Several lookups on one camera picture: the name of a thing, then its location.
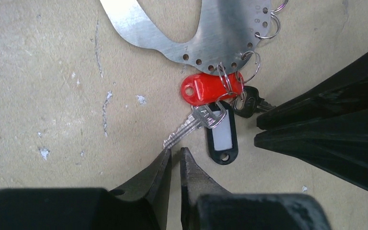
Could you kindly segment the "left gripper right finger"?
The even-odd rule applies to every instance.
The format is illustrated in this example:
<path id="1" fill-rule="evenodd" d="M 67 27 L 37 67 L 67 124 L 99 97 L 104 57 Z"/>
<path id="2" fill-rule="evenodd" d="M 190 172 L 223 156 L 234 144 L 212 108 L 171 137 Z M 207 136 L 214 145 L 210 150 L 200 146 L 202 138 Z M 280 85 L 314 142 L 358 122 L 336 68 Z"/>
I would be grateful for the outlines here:
<path id="1" fill-rule="evenodd" d="M 180 181 L 181 224 L 184 230 L 196 229 L 196 202 L 201 195 L 230 194 L 196 163 L 187 147 L 180 149 Z"/>

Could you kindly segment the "metal key organizer plate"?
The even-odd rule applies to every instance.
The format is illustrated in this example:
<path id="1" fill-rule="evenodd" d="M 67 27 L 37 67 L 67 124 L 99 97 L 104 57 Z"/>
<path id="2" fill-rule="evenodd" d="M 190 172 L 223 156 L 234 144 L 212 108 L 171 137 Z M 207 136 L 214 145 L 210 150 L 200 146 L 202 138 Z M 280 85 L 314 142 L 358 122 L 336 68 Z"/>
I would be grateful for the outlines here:
<path id="1" fill-rule="evenodd" d="M 197 31 L 184 43 L 170 40 L 135 0 L 101 2 L 118 34 L 130 44 L 153 49 L 167 59 L 219 75 L 242 69 L 258 43 L 268 39 L 270 24 L 277 20 L 268 0 L 204 0 Z"/>

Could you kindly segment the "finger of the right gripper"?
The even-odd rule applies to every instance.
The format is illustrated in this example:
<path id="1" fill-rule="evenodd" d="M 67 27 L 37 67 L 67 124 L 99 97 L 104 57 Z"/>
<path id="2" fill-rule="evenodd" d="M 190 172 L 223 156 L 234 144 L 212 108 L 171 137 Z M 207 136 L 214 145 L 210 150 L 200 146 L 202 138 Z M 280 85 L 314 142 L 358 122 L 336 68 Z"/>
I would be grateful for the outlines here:
<path id="1" fill-rule="evenodd" d="M 368 52 L 306 93 L 257 117 L 262 130 L 368 109 Z"/>
<path id="2" fill-rule="evenodd" d="M 368 109 L 254 138 L 258 148 L 298 158 L 368 191 Z"/>

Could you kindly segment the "silver key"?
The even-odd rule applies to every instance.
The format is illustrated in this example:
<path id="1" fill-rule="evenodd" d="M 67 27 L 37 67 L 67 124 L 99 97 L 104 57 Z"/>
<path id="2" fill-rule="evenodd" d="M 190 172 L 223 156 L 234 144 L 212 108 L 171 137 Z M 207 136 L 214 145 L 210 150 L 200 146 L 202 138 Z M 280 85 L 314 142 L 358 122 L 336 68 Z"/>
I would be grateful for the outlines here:
<path id="1" fill-rule="evenodd" d="M 218 106 L 218 114 L 215 114 L 208 104 L 192 106 L 192 112 L 187 119 L 175 132 L 172 132 L 169 137 L 163 141 L 163 148 L 171 149 L 195 129 L 202 127 L 208 129 L 216 128 L 227 114 L 226 109 L 220 102 L 217 102 L 216 105 Z"/>

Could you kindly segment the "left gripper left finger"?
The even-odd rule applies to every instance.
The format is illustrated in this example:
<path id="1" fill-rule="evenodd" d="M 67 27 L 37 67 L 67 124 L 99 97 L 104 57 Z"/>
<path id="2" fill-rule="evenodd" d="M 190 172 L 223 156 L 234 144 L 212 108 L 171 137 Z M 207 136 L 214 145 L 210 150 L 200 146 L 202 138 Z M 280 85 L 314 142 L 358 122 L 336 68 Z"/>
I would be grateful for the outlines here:
<path id="1" fill-rule="evenodd" d="M 120 230 L 165 230 L 172 179 L 172 153 L 163 150 L 145 169 L 109 191 L 118 200 Z"/>

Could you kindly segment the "black head key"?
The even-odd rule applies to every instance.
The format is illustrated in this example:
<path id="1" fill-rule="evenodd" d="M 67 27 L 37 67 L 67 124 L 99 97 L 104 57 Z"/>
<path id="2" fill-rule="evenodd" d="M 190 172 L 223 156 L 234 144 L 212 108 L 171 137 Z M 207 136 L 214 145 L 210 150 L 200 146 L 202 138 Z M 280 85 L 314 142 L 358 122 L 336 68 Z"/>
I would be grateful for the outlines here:
<path id="1" fill-rule="evenodd" d="M 265 113 L 276 106 L 271 105 L 259 96 L 256 87 L 244 86 L 243 92 L 238 96 L 232 105 L 234 113 L 243 118 L 250 118 L 257 113 Z"/>

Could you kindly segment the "black key tag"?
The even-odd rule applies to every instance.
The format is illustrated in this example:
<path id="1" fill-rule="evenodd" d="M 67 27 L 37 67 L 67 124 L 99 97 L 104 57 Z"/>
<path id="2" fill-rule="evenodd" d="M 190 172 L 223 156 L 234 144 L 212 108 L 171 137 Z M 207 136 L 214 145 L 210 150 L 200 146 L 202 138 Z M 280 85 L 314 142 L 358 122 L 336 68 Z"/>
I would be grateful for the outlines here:
<path id="1" fill-rule="evenodd" d="M 226 115 L 215 128 L 206 129 L 207 149 L 215 163 L 228 165 L 239 153 L 235 114 L 229 103 L 220 101 L 220 104 L 226 109 Z"/>

